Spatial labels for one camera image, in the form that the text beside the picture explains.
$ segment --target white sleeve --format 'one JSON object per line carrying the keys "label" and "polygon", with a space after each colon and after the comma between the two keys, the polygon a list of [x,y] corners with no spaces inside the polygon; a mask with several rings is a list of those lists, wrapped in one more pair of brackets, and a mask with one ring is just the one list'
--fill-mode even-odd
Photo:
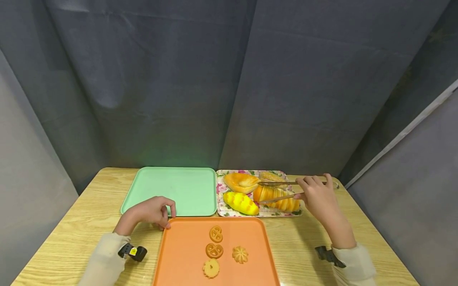
{"label": "white sleeve", "polygon": [[333,267],[339,286],[375,286],[375,267],[367,249],[357,244],[352,249],[336,249],[333,252],[345,268]]}
{"label": "white sleeve", "polygon": [[125,259],[118,252],[131,238],[106,233],[100,239],[89,259],[79,286],[113,286],[124,271]]}

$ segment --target wooden table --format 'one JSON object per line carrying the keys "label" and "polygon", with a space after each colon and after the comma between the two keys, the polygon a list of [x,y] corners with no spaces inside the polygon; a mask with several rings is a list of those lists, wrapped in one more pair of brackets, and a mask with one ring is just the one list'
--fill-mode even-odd
{"label": "wooden table", "polygon": [[[75,285],[102,234],[113,231],[120,207],[137,169],[105,168],[62,218],[13,285]],[[297,176],[288,176],[294,180]],[[382,285],[418,285],[369,219],[340,184],[336,191],[356,239],[371,254]],[[314,247],[329,245],[323,227],[308,213],[294,218],[263,218],[282,285],[336,285],[331,265],[319,260]],[[145,260],[129,259],[117,285],[152,284],[162,232],[139,225],[132,243],[148,249]]]}

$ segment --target gray curtain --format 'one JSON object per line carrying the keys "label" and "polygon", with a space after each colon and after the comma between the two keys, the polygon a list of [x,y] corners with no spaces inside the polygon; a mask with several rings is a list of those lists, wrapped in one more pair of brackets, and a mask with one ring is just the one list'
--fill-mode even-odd
{"label": "gray curtain", "polygon": [[0,285],[10,285],[78,198],[0,51]]}
{"label": "gray curtain", "polygon": [[80,193],[108,156],[79,78],[40,0],[1,0],[0,19],[0,49]]}
{"label": "gray curtain", "polygon": [[337,175],[447,2],[2,0],[0,44],[78,191],[105,166]]}
{"label": "gray curtain", "polygon": [[258,1],[220,168],[337,176],[448,1]]}
{"label": "gray curtain", "polygon": [[458,79],[458,1],[452,0],[345,165],[346,184]]}
{"label": "gray curtain", "polygon": [[457,284],[457,122],[455,92],[349,188],[421,285]]}
{"label": "gray curtain", "polygon": [[47,1],[123,167],[217,168],[255,1]]}

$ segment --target black device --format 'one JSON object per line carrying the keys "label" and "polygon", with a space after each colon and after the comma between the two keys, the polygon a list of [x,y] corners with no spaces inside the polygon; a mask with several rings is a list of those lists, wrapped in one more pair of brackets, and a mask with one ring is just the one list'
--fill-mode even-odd
{"label": "black device", "polygon": [[315,247],[316,252],[318,253],[318,257],[321,260],[326,260],[328,262],[334,263],[334,266],[337,266],[339,268],[345,268],[347,267],[345,264],[343,264],[342,261],[337,259],[336,255],[334,254],[332,249],[326,249],[326,246],[318,246]]}
{"label": "black device", "polygon": [[132,244],[127,243],[124,245],[121,250],[118,252],[118,255],[121,258],[124,258],[124,254],[132,257],[133,260],[141,262],[148,251],[143,246],[134,247]]}

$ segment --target floral tray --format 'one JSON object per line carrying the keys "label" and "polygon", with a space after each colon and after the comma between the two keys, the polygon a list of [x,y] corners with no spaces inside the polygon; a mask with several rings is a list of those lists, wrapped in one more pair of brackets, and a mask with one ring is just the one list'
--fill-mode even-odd
{"label": "floral tray", "polygon": [[[288,177],[282,171],[264,171],[264,170],[218,170],[216,171],[216,197],[217,197],[217,205],[218,205],[218,214],[220,216],[247,216],[244,215],[234,209],[231,209],[223,200],[223,194],[229,190],[227,185],[224,183],[223,177],[229,173],[245,173],[250,174],[253,176],[258,177],[260,172],[271,172],[277,176],[282,177],[285,182],[288,181]],[[287,191],[293,193],[291,185],[287,187]],[[253,199],[253,193],[248,194],[248,196]],[[257,206],[259,206],[259,215],[257,217],[265,217],[265,216],[301,216],[302,211],[305,208],[304,202],[300,202],[300,208],[298,211],[289,213],[277,210],[275,208],[269,208],[267,205],[259,205],[255,202]]]}

